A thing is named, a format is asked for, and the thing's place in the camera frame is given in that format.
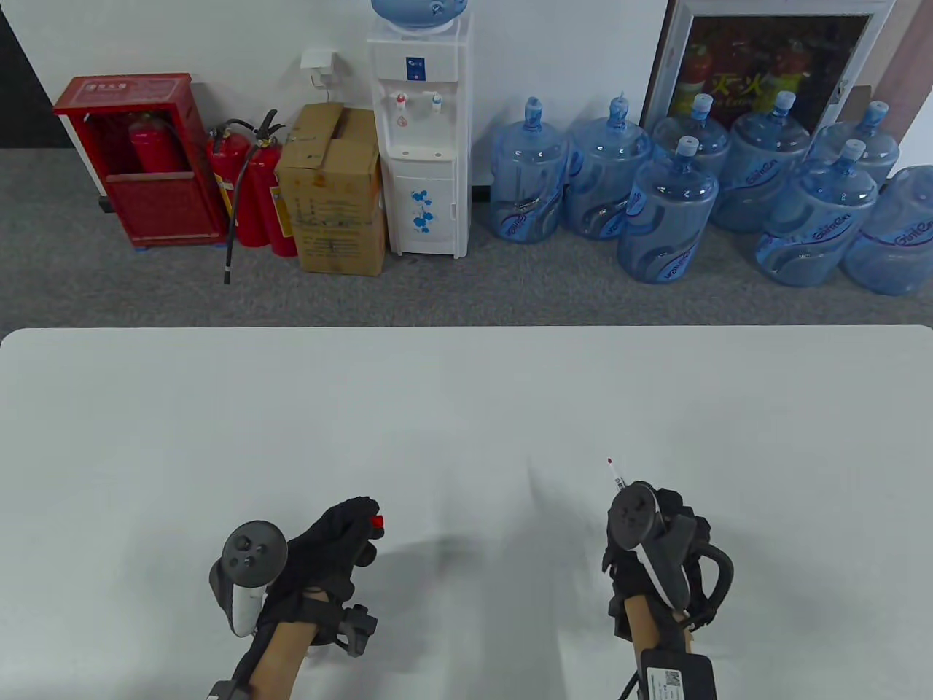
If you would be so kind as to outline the person's left hand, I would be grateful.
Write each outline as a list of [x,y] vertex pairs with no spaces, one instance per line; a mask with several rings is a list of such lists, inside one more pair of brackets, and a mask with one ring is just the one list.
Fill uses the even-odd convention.
[[349,630],[344,605],[354,595],[354,570],[373,563],[373,540],[384,534],[380,517],[375,499],[354,497],[324,511],[290,540],[289,557],[268,589],[254,636],[270,637],[284,623],[309,623],[318,629],[314,645],[338,643]]

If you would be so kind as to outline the person's right hand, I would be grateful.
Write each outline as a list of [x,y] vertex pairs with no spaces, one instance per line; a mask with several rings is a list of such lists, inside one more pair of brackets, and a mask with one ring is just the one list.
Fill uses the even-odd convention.
[[612,581],[609,616],[617,637],[634,641],[625,604],[641,596],[657,629],[674,629],[676,613],[697,627],[713,621],[717,605],[704,592],[697,550],[709,543],[710,534],[709,522],[679,492],[634,481],[617,494],[602,557],[602,570]]

